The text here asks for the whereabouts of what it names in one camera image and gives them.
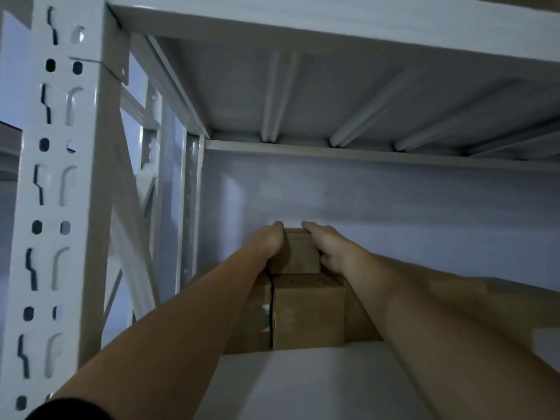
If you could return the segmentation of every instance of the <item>right hand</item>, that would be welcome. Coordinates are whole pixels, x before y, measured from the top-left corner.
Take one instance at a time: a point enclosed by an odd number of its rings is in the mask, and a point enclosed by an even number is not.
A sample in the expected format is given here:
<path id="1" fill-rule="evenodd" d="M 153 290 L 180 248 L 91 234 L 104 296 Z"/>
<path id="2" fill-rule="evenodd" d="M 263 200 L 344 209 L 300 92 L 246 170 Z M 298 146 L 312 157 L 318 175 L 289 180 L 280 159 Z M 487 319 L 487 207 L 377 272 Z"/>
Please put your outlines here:
<path id="1" fill-rule="evenodd" d="M 312 234 L 315 246 L 323 252 L 321 263 L 331 272 L 343 274 L 346 260 L 360 247 L 331 225 L 317 225 L 314 222 L 303 221 L 301 226 Z"/>

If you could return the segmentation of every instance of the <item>metal shelf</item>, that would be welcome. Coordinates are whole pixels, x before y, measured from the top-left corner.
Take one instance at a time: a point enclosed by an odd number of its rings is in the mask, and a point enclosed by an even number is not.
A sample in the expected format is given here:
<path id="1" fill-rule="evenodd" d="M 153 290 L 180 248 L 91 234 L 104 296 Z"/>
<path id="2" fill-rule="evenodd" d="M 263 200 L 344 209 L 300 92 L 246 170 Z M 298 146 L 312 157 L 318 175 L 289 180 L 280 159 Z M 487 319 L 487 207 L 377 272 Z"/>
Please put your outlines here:
<path id="1" fill-rule="evenodd" d="M 176 291 L 197 270 L 207 150 L 560 171 L 557 13 L 474 0 L 32 8 L 3 418 L 24 418 L 95 355 L 123 275 L 136 317 L 158 305 L 164 102 L 186 131 Z M 130 51 L 150 80 L 145 102 L 122 90 Z M 120 106 L 142 125 L 136 177 Z"/>

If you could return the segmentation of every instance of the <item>shelf upright post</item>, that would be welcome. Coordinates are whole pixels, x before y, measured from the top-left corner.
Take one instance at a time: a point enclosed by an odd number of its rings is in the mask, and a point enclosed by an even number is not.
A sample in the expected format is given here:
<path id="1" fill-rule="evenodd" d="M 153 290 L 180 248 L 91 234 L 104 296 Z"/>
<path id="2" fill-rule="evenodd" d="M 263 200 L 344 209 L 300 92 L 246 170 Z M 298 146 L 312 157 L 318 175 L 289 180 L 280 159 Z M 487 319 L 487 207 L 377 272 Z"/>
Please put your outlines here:
<path id="1" fill-rule="evenodd" d="M 129 44 L 105 0 L 34 2 L 0 418 L 27 416 L 99 351 Z"/>

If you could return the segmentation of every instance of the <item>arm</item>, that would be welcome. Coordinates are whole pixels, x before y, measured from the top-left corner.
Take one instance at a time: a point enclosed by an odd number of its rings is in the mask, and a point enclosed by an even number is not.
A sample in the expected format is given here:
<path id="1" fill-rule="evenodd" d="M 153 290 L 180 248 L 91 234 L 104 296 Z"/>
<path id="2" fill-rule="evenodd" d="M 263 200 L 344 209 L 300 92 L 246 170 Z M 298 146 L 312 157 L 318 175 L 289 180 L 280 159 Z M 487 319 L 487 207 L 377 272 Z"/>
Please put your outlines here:
<path id="1" fill-rule="evenodd" d="M 192 418 L 256 276 L 283 225 L 261 228 L 206 276 L 131 326 L 54 395 L 93 402 L 115 420 Z"/>
<path id="2" fill-rule="evenodd" d="M 533 353 L 430 295 L 399 261 L 370 254 L 332 227 L 302 225 L 439 417 L 558 418 L 560 374 Z"/>

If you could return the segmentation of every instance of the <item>metal frame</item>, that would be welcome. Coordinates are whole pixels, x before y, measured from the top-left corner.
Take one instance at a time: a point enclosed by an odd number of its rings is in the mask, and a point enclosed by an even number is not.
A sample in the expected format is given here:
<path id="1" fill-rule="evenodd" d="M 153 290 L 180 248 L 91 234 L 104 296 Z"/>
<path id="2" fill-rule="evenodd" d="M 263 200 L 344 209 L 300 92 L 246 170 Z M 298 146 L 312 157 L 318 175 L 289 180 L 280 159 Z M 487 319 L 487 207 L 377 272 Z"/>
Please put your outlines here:
<path id="1" fill-rule="evenodd" d="M 422 67 L 396 76 L 329 136 L 330 141 L 302 146 L 289 136 L 278 139 L 298 72 L 297 52 L 331 53 L 351 44 L 356 50 L 382 50 L 396 61 L 417 59 L 418 54 L 449 60 L 451 54 L 457 62 L 469 59 L 497 72 L 507 66 L 519 77 L 560 82 L 555 37 L 560 15 L 556 13 L 472 0 L 344 3 L 110 0 L 109 9 L 105 0 L 35 0 L 31 122 L 20 156 L 0 416 L 25 417 L 99 350 L 102 328 L 123 275 L 136 318 L 158 305 L 152 258 L 161 215 L 164 101 L 185 127 L 176 291 L 197 272 L 207 150 L 560 172 L 557 163 L 483 157 L 522 147 L 528 139 L 549 144 L 520 149 L 520 159 L 560 153 L 556 123 L 525 130 L 522 136 L 503 136 L 486 148 L 467 148 L 469 156 L 463 157 L 357 149 L 353 140 L 414 91 L 409 83 Z M 474 30 L 473 20 L 478 25 Z M 159 36 L 257 42 L 276 50 L 260 135 L 248 141 L 224 135 L 211 140 L 206 115 L 179 73 L 175 54 Z M 128 80 L 130 50 L 150 80 L 144 104 L 122 88 Z M 45 69 L 46 59 L 56 61 L 55 72 Z M 545 104 L 557 91 L 534 97 Z M 507 94 L 508 88 L 500 89 L 491 96 L 494 102 L 481 103 L 511 108 L 518 101 Z M 136 177 L 119 104 L 142 125 Z M 482 112 L 480 106 L 470 106 L 399 142 L 396 149 L 412 150 L 443 137 L 477 112 Z M 150 203 L 147 230 L 144 216 Z M 99 279 L 103 275 L 106 284 Z"/>

